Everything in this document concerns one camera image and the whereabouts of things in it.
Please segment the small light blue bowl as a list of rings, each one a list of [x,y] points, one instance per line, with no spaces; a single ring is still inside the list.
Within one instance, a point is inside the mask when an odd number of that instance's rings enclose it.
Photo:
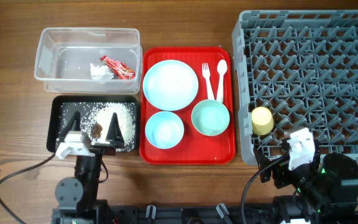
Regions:
[[[184,124],[178,115],[169,111],[153,114],[146,122],[145,137],[158,149],[175,147],[184,136]]]

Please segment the white plastic fork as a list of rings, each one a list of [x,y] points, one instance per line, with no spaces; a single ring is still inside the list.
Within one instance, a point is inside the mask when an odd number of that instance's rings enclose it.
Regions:
[[[213,89],[212,89],[211,80],[210,80],[211,74],[210,74],[208,64],[202,63],[201,69],[202,69],[202,76],[204,77],[205,82],[206,82],[207,97],[209,100],[214,100],[214,94],[213,94]]]

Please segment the white rice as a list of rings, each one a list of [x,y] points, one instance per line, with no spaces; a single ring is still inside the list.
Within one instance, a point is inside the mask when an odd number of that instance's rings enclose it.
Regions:
[[[66,102],[60,106],[58,115],[58,132],[68,124],[74,112],[81,114],[80,131],[86,133],[93,144],[107,143],[106,135],[113,113],[117,114],[119,127],[124,138],[124,147],[117,152],[130,152],[135,149],[136,105],[127,102]],[[91,137],[91,128],[99,123],[102,127],[100,139]]]

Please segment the white tissue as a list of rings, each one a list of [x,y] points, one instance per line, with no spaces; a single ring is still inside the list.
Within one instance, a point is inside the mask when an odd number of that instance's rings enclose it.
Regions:
[[[90,64],[90,74],[93,80],[111,80],[114,78],[114,73],[107,65],[94,66]]]

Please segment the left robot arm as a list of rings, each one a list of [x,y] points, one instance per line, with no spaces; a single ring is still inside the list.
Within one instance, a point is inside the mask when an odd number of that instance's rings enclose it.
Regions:
[[[108,201],[97,199],[101,168],[106,167],[103,155],[124,146],[117,114],[111,116],[106,144],[93,144],[80,130],[80,119],[80,112],[74,112],[57,138],[56,156],[64,159],[74,155],[76,164],[74,176],[62,179],[55,188],[59,207],[52,212],[52,223],[119,223]]]

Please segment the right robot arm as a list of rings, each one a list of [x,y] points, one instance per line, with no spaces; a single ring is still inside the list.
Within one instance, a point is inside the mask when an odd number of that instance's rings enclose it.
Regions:
[[[289,139],[281,143],[284,152],[270,160],[254,149],[262,183],[274,180],[276,188],[291,185],[291,196],[274,197],[268,212],[269,223],[358,223],[358,163],[340,153],[320,156],[319,141],[314,141],[310,163],[291,169]]]

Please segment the red snack wrapper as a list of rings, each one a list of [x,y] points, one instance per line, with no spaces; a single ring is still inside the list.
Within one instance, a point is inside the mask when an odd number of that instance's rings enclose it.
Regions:
[[[102,56],[100,61],[110,68],[121,80],[132,80],[135,78],[135,71],[121,61],[113,60],[106,55]]]

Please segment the green bowl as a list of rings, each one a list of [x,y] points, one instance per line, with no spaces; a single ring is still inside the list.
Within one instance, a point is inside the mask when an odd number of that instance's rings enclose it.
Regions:
[[[216,100],[203,100],[191,112],[191,122],[197,132],[205,136],[222,134],[230,122],[226,106]]]

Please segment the yellow cup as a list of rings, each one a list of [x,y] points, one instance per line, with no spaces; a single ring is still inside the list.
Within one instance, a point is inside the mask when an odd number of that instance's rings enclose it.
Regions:
[[[273,129],[274,122],[271,111],[263,106],[251,112],[252,131],[256,135],[266,135]]]

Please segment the brown food scrap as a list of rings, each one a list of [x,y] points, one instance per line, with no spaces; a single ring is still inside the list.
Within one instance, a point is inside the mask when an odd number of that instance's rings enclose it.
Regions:
[[[101,138],[101,135],[102,135],[102,130],[103,130],[103,127],[99,124],[99,123],[96,123],[92,128],[91,128],[91,137],[92,138],[95,138],[95,139],[100,139]]]

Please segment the white plastic spoon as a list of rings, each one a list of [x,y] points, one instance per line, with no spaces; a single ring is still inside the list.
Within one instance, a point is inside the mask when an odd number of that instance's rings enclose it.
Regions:
[[[224,96],[224,75],[227,72],[227,62],[225,60],[220,60],[217,66],[217,71],[219,74],[219,83],[218,91],[216,95],[216,100],[220,103],[223,103]]]

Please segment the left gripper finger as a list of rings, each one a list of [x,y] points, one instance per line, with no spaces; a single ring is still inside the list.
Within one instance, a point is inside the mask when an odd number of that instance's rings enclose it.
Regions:
[[[81,114],[79,111],[74,112],[68,124],[64,127],[63,133],[68,134],[69,131],[80,131]]]
[[[112,114],[108,133],[106,135],[106,141],[109,142],[110,146],[114,148],[123,148],[125,145],[116,113]]]

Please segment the large light blue plate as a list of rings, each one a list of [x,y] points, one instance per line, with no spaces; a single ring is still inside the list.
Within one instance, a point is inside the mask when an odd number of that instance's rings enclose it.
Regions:
[[[147,101],[163,111],[187,107],[198,94],[199,82],[195,71],[179,60],[163,60],[148,69],[143,79]]]

